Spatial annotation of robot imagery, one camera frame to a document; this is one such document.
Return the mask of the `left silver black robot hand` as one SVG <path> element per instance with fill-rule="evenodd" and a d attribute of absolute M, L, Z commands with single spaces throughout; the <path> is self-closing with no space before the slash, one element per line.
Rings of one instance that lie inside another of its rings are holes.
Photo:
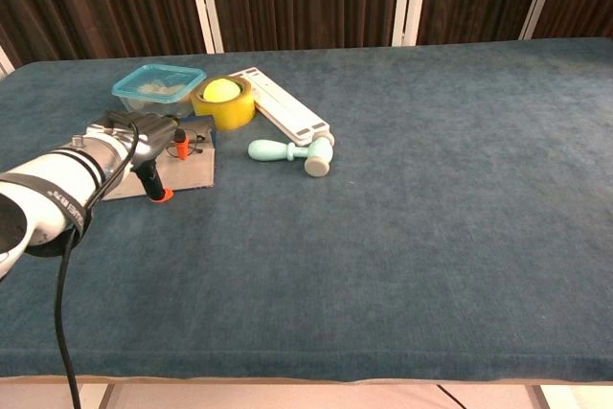
<path fill-rule="evenodd" d="M 135 173 L 150 200 L 169 200 L 173 192 L 163 186 L 156 159 L 170 143 L 175 144 L 181 159 L 187 157 L 189 137 L 179 120 L 174 116 L 125 111 L 108 111 L 105 117 L 104 132 L 127 149 L 124 175 Z"/>

